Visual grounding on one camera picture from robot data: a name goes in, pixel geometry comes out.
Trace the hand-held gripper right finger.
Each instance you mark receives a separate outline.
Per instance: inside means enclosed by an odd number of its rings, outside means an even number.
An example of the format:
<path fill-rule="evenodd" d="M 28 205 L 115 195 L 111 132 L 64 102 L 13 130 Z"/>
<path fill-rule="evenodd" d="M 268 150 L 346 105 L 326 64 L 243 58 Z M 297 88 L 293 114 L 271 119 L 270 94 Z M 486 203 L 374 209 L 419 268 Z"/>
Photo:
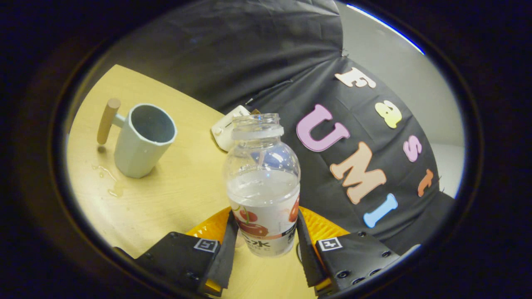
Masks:
<path fill-rule="evenodd" d="M 401 259 L 370 233 L 351 233 L 308 208 L 299 208 L 296 229 L 306 281 L 318 297 L 359 289 Z"/>

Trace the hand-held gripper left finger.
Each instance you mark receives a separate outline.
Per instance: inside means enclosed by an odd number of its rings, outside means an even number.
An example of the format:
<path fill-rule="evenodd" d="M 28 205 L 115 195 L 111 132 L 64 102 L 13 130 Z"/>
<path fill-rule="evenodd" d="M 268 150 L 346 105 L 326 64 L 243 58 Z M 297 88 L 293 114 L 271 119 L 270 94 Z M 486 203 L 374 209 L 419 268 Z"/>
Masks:
<path fill-rule="evenodd" d="M 224 208 L 188 233 L 167 233 L 135 263 L 168 284 L 220 297 L 229 286 L 237 232 L 231 208 Z"/>

